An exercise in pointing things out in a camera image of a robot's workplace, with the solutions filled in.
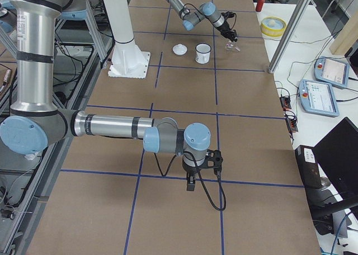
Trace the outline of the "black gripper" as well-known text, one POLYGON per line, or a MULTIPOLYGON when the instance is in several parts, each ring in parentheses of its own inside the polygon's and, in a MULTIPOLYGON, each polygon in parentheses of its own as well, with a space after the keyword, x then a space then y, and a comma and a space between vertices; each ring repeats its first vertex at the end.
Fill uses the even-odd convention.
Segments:
POLYGON ((234 42, 238 41, 236 30, 230 28, 227 20, 225 20, 223 24, 218 27, 218 31, 224 38, 228 40, 234 40, 234 42))
POLYGON ((183 153, 182 166, 187 172, 187 191, 195 190, 195 174, 202 169, 212 169, 218 179, 221 179, 223 157, 221 151, 210 150, 206 154, 193 154, 188 150, 183 153))

